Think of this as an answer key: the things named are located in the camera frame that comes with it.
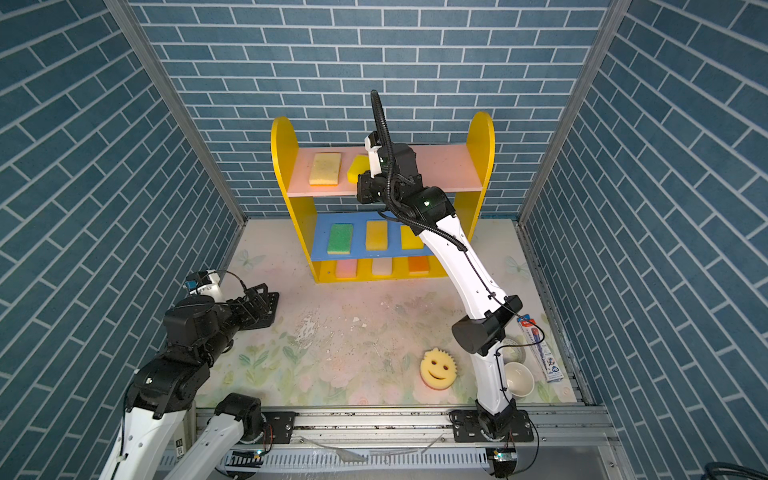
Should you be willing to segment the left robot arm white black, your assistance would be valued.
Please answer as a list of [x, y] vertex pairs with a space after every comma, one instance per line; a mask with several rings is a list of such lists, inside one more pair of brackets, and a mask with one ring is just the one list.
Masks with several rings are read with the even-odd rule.
[[[135, 371], [126, 388], [121, 427], [101, 478], [153, 478], [198, 390], [215, 362], [233, 347], [235, 335], [274, 323], [278, 293], [259, 284], [244, 286], [240, 296], [227, 299], [220, 275], [218, 270], [190, 273], [184, 281], [186, 297], [165, 312], [166, 345]], [[230, 393], [217, 404], [206, 429], [169, 476], [205, 479], [238, 444], [245, 446], [245, 457], [255, 464], [271, 452], [275, 440], [260, 399]]]

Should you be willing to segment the yellow sponge rectangle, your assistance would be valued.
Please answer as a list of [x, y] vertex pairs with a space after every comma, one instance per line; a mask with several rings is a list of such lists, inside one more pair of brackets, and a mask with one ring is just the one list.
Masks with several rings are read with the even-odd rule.
[[365, 248], [367, 251], [388, 249], [388, 222], [371, 220], [366, 223]]

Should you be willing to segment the aluminium front rail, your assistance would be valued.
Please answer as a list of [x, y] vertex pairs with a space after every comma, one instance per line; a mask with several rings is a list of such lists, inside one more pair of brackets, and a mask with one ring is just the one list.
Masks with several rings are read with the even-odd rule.
[[[255, 464], [245, 457], [245, 446], [236, 445], [210, 475], [219, 473], [231, 479], [266, 473], [477, 466], [498, 478], [521, 479], [549, 469], [562, 477], [578, 475], [581, 462], [591, 456], [598, 458], [602, 477], [627, 479], [631, 475], [618, 433], [602, 407], [517, 407], [528, 412], [535, 437], [532, 442], [512, 443], [509, 439], [456, 443], [448, 419], [449, 412], [456, 409], [477, 407], [262, 408], [263, 412], [297, 414], [290, 443], [273, 445]], [[153, 478], [172, 479], [170, 472], [206, 429], [214, 410], [187, 413]]]

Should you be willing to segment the pale yellow tan sponge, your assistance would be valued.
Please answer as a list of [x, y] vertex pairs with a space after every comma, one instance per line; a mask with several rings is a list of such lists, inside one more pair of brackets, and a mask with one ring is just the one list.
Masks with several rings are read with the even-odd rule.
[[313, 187], [336, 186], [339, 183], [342, 154], [320, 152], [313, 157], [308, 183]]

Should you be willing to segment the bright yellow sponge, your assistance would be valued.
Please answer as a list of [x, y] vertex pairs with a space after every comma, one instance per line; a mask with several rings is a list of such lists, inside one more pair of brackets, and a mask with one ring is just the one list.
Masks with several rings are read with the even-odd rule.
[[350, 167], [347, 170], [347, 181], [356, 185], [360, 175], [370, 171], [370, 161], [367, 155], [357, 155], [354, 157]]
[[412, 229], [406, 225], [400, 227], [400, 244], [402, 250], [422, 250], [424, 243]]

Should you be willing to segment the smiley face round sponge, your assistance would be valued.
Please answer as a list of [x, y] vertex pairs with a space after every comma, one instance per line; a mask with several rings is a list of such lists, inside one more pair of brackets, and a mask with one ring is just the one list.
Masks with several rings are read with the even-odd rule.
[[457, 378], [457, 366], [448, 352], [433, 348], [424, 354], [420, 362], [420, 376], [429, 388], [446, 390]]

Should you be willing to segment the beige pale pink sponge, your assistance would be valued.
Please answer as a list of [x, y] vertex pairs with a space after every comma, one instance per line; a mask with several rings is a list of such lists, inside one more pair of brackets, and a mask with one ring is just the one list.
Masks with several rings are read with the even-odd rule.
[[371, 273], [374, 277], [390, 277], [393, 275], [392, 258], [375, 258], [372, 260]]

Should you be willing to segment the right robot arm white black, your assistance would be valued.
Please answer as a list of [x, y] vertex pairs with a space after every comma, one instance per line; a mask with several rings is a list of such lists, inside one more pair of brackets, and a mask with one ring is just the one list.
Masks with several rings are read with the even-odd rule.
[[424, 185], [415, 151], [391, 139], [379, 93], [373, 90], [370, 98], [376, 130], [365, 140], [370, 168], [358, 176], [356, 198], [362, 204], [383, 204], [391, 214], [382, 217], [410, 227], [448, 274], [466, 311], [452, 326], [452, 334], [471, 355], [479, 425], [489, 438], [501, 439], [510, 434], [517, 415], [501, 347], [505, 327], [521, 311], [522, 301], [506, 295], [492, 279], [448, 195]]

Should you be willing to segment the green sponge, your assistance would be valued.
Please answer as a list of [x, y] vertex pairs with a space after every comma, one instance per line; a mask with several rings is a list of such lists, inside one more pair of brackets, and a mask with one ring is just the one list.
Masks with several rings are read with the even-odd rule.
[[354, 226], [349, 223], [332, 224], [326, 252], [329, 255], [349, 255], [354, 236]]

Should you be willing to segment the toothpaste box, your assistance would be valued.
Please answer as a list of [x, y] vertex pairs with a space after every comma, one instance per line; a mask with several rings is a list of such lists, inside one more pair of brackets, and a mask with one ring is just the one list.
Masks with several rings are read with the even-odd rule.
[[547, 344], [542, 328], [529, 315], [519, 316], [517, 322], [526, 338], [526, 347], [532, 349], [545, 380], [548, 383], [562, 381], [564, 372]]

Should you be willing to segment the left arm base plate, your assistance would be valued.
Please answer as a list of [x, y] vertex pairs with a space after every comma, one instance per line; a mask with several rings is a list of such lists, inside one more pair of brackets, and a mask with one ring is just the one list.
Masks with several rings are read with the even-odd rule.
[[297, 414], [292, 411], [253, 411], [215, 414], [207, 429], [212, 439], [233, 448], [235, 445], [271, 447], [289, 444]]

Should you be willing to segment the yellow shelf pink blue boards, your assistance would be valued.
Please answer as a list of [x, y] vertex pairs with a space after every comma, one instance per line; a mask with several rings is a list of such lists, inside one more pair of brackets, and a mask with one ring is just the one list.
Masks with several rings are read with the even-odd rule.
[[489, 114], [465, 143], [302, 148], [290, 120], [271, 130], [274, 172], [313, 279], [318, 283], [445, 276], [405, 217], [472, 239], [495, 159]]

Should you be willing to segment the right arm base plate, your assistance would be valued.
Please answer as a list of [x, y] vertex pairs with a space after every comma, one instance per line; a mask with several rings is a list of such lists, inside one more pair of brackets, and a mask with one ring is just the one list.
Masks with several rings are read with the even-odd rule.
[[490, 415], [479, 410], [456, 409], [448, 414], [456, 443], [532, 442], [533, 424], [525, 410], [508, 410]]

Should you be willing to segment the orange sponge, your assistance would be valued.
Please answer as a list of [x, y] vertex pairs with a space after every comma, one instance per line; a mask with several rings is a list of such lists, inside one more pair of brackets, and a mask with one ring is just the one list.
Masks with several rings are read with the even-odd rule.
[[430, 273], [430, 262], [427, 256], [408, 258], [408, 270], [411, 276], [422, 276]]

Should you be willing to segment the white bowl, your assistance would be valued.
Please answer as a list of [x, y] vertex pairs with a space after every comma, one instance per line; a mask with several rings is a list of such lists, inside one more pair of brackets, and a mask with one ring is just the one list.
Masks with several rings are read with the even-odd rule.
[[532, 372], [522, 363], [509, 362], [504, 365], [507, 388], [516, 398], [524, 398], [533, 393], [536, 380]]

